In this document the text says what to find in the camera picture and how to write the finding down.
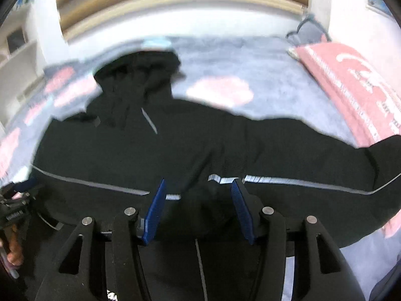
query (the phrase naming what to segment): metal screw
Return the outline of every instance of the metal screw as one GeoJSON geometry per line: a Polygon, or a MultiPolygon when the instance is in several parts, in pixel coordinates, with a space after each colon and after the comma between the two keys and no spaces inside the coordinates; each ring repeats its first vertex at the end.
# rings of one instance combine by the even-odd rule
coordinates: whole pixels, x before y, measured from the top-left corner
{"type": "Polygon", "coordinates": [[[308,221],[308,223],[311,223],[311,224],[316,224],[318,222],[318,219],[312,215],[309,215],[306,218],[306,220],[308,221]]]}
{"type": "Polygon", "coordinates": [[[135,209],[135,208],[133,208],[133,207],[128,207],[128,208],[124,211],[124,214],[126,214],[126,215],[128,215],[128,216],[131,216],[131,215],[135,214],[135,212],[136,212],[136,209],[135,209]]]}
{"type": "Polygon", "coordinates": [[[263,207],[263,208],[262,208],[262,212],[263,212],[263,214],[265,214],[265,215],[273,215],[274,209],[271,208],[271,207],[263,207]]]}
{"type": "Polygon", "coordinates": [[[82,224],[83,225],[89,225],[90,223],[92,223],[92,217],[85,217],[83,220],[82,220],[82,224]]]}

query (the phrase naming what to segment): gray bedsheet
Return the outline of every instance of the gray bedsheet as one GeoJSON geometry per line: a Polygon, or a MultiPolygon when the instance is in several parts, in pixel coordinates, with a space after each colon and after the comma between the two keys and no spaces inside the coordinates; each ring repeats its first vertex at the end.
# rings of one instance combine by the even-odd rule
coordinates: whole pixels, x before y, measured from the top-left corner
{"type": "MultiPolygon", "coordinates": [[[[170,38],[167,45],[166,41],[168,40],[164,39],[161,45],[174,49],[182,62],[180,74],[172,86],[175,98],[196,99],[202,103],[215,105],[213,95],[226,92],[230,97],[219,107],[226,108],[232,113],[252,119],[275,117],[300,119],[317,131],[356,145],[344,119],[330,99],[305,68],[287,54],[290,44],[284,39],[170,38]],[[213,80],[217,80],[220,85],[218,92],[214,91],[213,80]],[[225,82],[228,82],[228,90],[224,88],[225,82]],[[234,86],[240,82],[240,89],[246,91],[244,94],[248,96],[247,103],[238,96],[231,96],[231,92],[228,93],[233,89],[233,82],[234,86]],[[191,89],[198,95],[194,97],[194,93],[188,94],[191,89]]],[[[152,45],[148,43],[145,44],[147,48],[152,45]]],[[[15,175],[18,179],[23,179],[27,175],[36,147],[52,117],[63,119],[85,109],[88,101],[100,92],[95,91],[75,98],[65,107],[56,108],[53,101],[58,94],[82,76],[93,74],[118,56],[141,47],[143,47],[142,41],[129,42],[90,60],[72,61],[70,66],[75,69],[75,74],[63,89],[53,94],[45,94],[43,89],[39,91],[6,128],[10,133],[19,127],[21,134],[19,146],[7,171],[8,175],[1,183],[6,184],[15,175]],[[44,100],[46,103],[41,112],[29,122],[29,125],[26,125],[24,119],[30,107],[44,100]]],[[[47,78],[50,79],[64,66],[49,67],[46,70],[47,78]]],[[[374,285],[396,264],[400,250],[401,232],[385,240],[381,231],[374,232],[358,243],[342,249],[366,298],[374,285]]],[[[283,300],[291,298],[292,278],[293,258],[288,258],[283,300]]]]}

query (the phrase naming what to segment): human hand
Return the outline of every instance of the human hand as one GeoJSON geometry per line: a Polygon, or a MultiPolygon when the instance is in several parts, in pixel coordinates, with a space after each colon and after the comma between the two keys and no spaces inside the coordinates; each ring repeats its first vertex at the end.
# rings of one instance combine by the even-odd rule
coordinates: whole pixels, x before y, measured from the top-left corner
{"type": "MultiPolygon", "coordinates": [[[[7,255],[7,260],[9,261],[9,263],[16,267],[21,266],[24,261],[23,249],[18,242],[17,233],[18,233],[17,226],[13,225],[11,227],[11,235],[9,238],[10,252],[7,255]]],[[[0,247],[3,247],[3,241],[1,239],[0,239],[0,247]]]]}

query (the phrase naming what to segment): black plastic bracket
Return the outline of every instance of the black plastic bracket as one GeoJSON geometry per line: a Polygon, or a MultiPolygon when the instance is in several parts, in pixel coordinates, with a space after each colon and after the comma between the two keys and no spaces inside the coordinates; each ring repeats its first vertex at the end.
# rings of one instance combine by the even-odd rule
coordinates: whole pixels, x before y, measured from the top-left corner
{"type": "Polygon", "coordinates": [[[114,221],[112,245],[117,296],[119,301],[150,301],[150,294],[131,225],[137,215],[118,216],[114,221]]]}
{"type": "Polygon", "coordinates": [[[54,259],[35,301],[107,299],[104,257],[95,221],[83,219],[54,259]]]}
{"type": "Polygon", "coordinates": [[[21,183],[10,183],[0,188],[0,230],[20,222],[30,215],[30,204],[42,186],[31,178],[21,183]]]}
{"type": "Polygon", "coordinates": [[[316,217],[286,220],[250,195],[239,179],[233,181],[231,195],[244,237],[262,245],[250,301],[281,300],[290,243],[295,249],[292,301],[365,300],[340,249],[316,217]]]}

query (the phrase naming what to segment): black jacket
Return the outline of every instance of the black jacket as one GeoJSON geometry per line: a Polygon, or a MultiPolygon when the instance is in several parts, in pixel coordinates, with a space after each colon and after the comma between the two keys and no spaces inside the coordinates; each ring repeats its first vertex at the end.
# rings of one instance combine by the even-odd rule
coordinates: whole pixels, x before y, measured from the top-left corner
{"type": "Polygon", "coordinates": [[[34,161],[47,186],[42,211],[69,224],[93,216],[107,229],[144,197],[75,179],[153,191],[165,178],[181,199],[166,202],[158,239],[242,239],[220,179],[239,177],[282,215],[316,216],[343,247],[401,208],[401,178],[372,193],[401,173],[400,136],[355,149],[294,119],[253,121],[173,99],[179,64],[172,52],[124,56],[95,75],[104,93],[86,114],[52,121],[34,161]]]}

